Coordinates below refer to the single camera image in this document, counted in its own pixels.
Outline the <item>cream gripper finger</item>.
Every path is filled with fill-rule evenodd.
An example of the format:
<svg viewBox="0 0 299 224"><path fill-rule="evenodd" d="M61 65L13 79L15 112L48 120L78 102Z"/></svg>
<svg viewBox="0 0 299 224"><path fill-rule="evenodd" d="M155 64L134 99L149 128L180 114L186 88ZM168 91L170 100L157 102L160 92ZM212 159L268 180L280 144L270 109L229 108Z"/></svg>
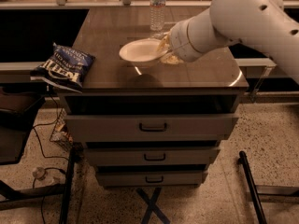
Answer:
<svg viewBox="0 0 299 224"><path fill-rule="evenodd" d="M168 49L168 47L169 47L169 34L165 34L162 40L160 41L157 50L163 51L165 49Z"/></svg>
<svg viewBox="0 0 299 224"><path fill-rule="evenodd" d="M177 64L183 63L183 61L179 57L177 57L176 55L170 54L170 53L165 54L160 59L160 62L164 63L164 64L171 64L171 65L177 65Z"/></svg>

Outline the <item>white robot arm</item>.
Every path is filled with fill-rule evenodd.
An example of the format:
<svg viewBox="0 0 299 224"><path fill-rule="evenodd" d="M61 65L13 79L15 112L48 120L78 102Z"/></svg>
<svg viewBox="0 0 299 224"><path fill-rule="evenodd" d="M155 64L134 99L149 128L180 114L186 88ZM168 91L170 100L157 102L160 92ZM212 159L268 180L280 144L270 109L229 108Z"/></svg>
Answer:
<svg viewBox="0 0 299 224"><path fill-rule="evenodd" d="M185 62L232 44L261 52L299 83L299 22L282 0L212 0L205 11L175 24L159 44Z"/></svg>

